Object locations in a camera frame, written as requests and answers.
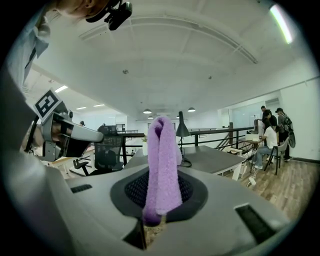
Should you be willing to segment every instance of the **wooden floor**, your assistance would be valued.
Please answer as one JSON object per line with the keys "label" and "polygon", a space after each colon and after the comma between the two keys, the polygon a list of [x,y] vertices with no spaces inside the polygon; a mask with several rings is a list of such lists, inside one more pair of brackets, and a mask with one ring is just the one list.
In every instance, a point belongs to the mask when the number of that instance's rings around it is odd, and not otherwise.
{"label": "wooden floor", "polygon": [[[277,175],[275,173],[276,163],[272,163],[266,171],[257,170],[256,185],[250,185],[248,189],[274,204],[290,220],[296,220],[304,212],[313,194],[319,179],[320,165],[295,160],[282,161]],[[232,175],[229,173],[226,177],[231,179]],[[238,182],[246,187],[252,175],[248,171]]]}

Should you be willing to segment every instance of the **potted plant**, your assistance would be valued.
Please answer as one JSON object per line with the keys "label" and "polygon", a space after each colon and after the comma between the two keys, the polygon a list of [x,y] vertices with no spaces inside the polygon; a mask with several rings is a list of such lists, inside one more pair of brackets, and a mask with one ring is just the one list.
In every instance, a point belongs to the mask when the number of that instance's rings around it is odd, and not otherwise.
{"label": "potted plant", "polygon": [[148,155],[147,135],[142,138],[142,152],[144,156]]}

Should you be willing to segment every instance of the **power strip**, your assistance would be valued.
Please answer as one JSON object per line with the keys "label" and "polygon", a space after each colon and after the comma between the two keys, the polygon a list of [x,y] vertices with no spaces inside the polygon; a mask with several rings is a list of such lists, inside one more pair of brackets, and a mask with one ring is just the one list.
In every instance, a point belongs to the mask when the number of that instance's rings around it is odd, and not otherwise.
{"label": "power strip", "polygon": [[257,184],[254,177],[250,177],[249,181],[251,182],[252,186],[255,186]]}

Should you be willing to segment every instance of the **black camera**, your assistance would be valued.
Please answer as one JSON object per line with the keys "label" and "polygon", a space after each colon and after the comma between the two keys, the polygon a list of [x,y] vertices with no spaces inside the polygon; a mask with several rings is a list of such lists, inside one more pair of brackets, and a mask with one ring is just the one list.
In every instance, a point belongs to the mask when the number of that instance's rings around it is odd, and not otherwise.
{"label": "black camera", "polygon": [[110,0],[99,13],[93,17],[87,18],[86,21],[89,23],[95,23],[101,20],[108,13],[109,15],[104,19],[104,22],[109,24],[109,29],[111,31],[116,30],[126,19],[131,16],[132,3],[122,3],[122,0]]}

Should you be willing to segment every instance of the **black cap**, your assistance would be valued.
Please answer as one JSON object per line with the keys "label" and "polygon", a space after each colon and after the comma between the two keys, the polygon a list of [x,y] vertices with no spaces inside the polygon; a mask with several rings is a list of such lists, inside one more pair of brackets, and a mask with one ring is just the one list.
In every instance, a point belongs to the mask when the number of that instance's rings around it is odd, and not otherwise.
{"label": "black cap", "polygon": [[278,111],[283,112],[284,110],[281,107],[278,107],[275,112],[278,113]]}

